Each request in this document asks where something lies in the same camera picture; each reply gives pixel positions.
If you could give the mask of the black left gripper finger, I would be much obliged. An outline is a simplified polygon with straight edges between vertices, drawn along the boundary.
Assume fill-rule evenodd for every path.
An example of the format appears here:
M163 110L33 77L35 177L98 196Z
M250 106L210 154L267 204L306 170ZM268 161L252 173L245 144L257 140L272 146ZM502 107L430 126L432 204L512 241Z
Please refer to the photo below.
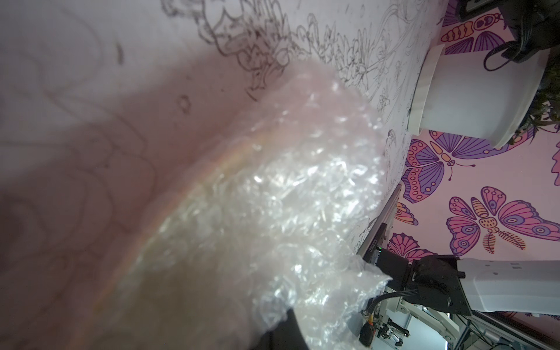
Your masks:
M295 312L290 309L287 319L262 337L264 350L309 350L298 325Z

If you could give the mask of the clear bubble wrap sheet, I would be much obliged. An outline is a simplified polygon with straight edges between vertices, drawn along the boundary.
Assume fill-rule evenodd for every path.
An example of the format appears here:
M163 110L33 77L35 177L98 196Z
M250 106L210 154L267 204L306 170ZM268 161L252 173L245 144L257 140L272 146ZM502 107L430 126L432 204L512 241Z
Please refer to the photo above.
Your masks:
M359 349L388 276L353 232L388 192L382 119L318 61L291 65L144 221L87 349Z

